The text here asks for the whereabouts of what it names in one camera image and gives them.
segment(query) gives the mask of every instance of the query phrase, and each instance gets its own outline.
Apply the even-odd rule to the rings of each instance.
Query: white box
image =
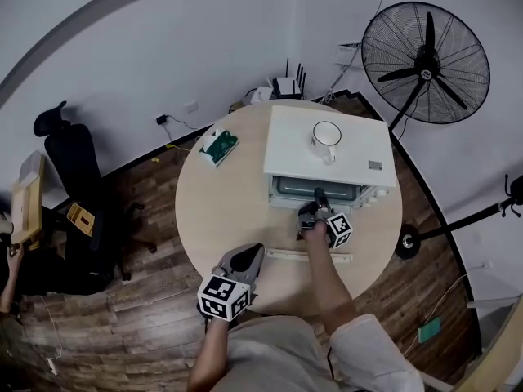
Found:
[[[250,286],[215,274],[198,289],[199,307],[207,315],[232,321],[250,305]]]
[[[341,247],[343,244],[349,242],[352,235],[352,225],[346,218],[344,213],[338,213],[327,219],[330,229],[333,231],[335,240],[333,248]]]
[[[24,188],[33,183],[40,176],[40,162],[42,155],[38,151],[33,151],[20,167],[18,182]]]

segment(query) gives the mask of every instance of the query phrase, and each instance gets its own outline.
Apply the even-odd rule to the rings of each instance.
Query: chair headrest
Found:
[[[63,127],[69,125],[69,121],[62,120],[61,110],[67,102],[64,100],[53,109],[46,110],[39,114],[33,125],[33,132],[36,136],[47,136]]]

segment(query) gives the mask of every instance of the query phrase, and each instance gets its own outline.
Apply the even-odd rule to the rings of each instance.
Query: mug handle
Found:
[[[329,156],[325,160],[327,164],[334,164],[336,161],[336,149],[334,147],[329,147]]]

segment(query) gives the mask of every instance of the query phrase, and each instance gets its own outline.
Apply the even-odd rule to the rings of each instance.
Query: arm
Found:
[[[357,318],[351,295],[330,257],[325,234],[323,221],[316,222],[314,229],[302,232],[307,241],[320,316],[340,371],[351,379],[351,385],[365,390],[423,391],[419,373],[405,360],[376,317]]]
[[[0,312],[9,314],[11,303],[13,302],[13,296],[15,295],[18,270],[20,269],[20,263],[24,256],[24,247],[20,246],[14,257],[9,255],[9,248],[6,249],[6,254],[7,264],[9,265],[9,279],[7,280],[6,286],[3,288],[2,295],[0,296]]]
[[[327,225],[316,222],[314,229],[303,231],[311,263],[312,285],[325,331],[330,336],[338,327],[358,316],[352,298],[337,274],[325,235]]]
[[[208,392],[226,374],[229,323],[214,318],[190,370],[187,392]]]

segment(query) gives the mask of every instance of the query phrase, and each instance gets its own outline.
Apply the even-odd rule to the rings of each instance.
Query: black pole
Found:
[[[414,90],[412,90],[412,93],[410,93],[409,98],[407,99],[407,101],[401,108],[400,112],[397,114],[397,116],[394,118],[391,125],[389,126],[389,132],[392,132],[392,130],[396,127],[396,125],[400,121],[401,117],[405,114],[405,112],[410,107],[410,105],[412,104],[412,102],[414,101],[414,99],[416,98],[418,93],[422,90],[422,87],[425,83],[426,83],[426,81],[420,77],[418,80],[418,84],[416,85]]]
[[[452,224],[441,226],[440,228],[433,229],[432,231],[428,231],[425,234],[420,234],[418,239],[419,241],[423,241],[424,239],[434,238],[438,235],[442,235],[447,231],[455,231],[456,229],[463,228],[464,226],[475,224],[477,221],[481,221],[485,218],[488,218],[489,216],[495,215],[503,209],[506,209],[515,202],[516,200],[514,198],[508,198],[501,203],[495,203],[494,205],[486,207],[482,211],[476,212],[475,214],[467,216],[466,218],[456,220],[456,222],[453,222]]]

